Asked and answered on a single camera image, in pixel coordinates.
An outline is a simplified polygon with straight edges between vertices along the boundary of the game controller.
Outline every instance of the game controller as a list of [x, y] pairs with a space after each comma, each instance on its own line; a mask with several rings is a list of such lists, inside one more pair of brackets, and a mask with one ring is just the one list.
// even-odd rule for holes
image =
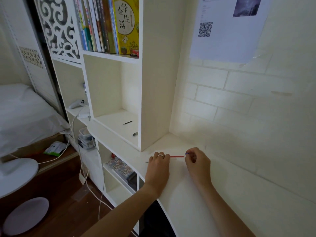
[[74, 103], [72, 103], [69, 106], [69, 109], [73, 109], [73, 108], [76, 108], [76, 107], [79, 107], [79, 106], [85, 106], [85, 105], [88, 105], [88, 103], [86, 103], [86, 101], [83, 100], [83, 99], [79, 99], [79, 100], [76, 100]]

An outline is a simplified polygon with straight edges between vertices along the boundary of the forearm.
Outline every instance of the forearm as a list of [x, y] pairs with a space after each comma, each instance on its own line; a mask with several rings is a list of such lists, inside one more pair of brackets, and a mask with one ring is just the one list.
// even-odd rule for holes
[[82, 237], [128, 236], [142, 214], [155, 200], [150, 187], [144, 185], [92, 226]]
[[236, 213], [218, 194], [213, 185], [201, 187], [200, 192], [206, 201], [222, 237], [255, 236]]

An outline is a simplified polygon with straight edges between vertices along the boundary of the hand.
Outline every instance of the hand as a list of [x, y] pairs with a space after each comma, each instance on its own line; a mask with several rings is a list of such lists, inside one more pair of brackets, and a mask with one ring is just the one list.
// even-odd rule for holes
[[170, 155], [163, 152], [156, 152], [149, 158], [145, 184], [142, 189], [146, 189], [156, 200], [166, 187], [169, 179]]
[[193, 182], [201, 191], [212, 186], [211, 161], [199, 148], [194, 147], [186, 151], [185, 163]]

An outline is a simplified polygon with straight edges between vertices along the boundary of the mattress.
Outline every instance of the mattress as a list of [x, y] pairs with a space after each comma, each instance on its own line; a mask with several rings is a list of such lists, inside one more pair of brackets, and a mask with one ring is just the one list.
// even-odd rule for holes
[[61, 115], [29, 86], [0, 86], [0, 157], [68, 128]]

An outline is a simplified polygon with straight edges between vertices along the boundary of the white brick wall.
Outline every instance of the white brick wall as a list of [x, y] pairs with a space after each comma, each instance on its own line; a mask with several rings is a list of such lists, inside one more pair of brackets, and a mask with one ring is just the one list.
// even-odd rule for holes
[[246, 65], [189, 59], [194, 18], [187, 18], [170, 126], [205, 152], [314, 204], [315, 6], [316, 0], [273, 0]]

